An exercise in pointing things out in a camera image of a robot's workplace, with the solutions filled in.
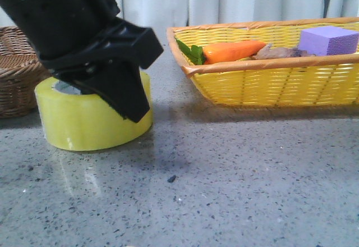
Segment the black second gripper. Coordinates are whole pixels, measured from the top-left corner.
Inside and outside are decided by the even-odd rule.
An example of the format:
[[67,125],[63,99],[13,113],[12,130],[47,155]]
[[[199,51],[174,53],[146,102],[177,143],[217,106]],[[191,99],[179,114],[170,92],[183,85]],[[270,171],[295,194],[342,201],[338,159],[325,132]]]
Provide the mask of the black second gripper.
[[66,82],[137,82],[163,53],[151,28],[118,17],[116,0],[1,0],[1,7]]

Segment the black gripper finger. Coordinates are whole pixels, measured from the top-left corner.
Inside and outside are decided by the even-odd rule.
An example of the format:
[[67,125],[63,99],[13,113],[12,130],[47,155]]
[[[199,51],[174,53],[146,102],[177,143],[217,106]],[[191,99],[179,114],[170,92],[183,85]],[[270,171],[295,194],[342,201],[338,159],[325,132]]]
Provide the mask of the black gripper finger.
[[97,62],[85,69],[85,76],[73,84],[95,93],[122,118],[138,123],[150,106],[141,82],[138,65],[123,60]]

